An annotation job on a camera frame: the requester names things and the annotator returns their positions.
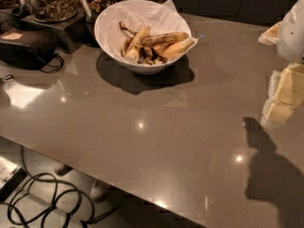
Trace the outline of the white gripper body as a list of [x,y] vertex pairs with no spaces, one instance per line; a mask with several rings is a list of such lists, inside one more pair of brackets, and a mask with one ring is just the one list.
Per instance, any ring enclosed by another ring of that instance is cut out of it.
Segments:
[[297,0],[284,16],[277,37],[277,53],[290,63],[304,63],[304,0]]

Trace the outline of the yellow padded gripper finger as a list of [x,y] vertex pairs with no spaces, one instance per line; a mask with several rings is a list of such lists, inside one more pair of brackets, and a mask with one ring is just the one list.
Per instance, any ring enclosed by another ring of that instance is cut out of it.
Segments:
[[259,37],[258,41],[267,46],[276,45],[278,42],[278,34],[280,31],[281,22],[277,22],[266,31],[264,31]]
[[268,129],[284,125],[303,102],[304,65],[289,63],[282,71],[274,70],[260,124]]

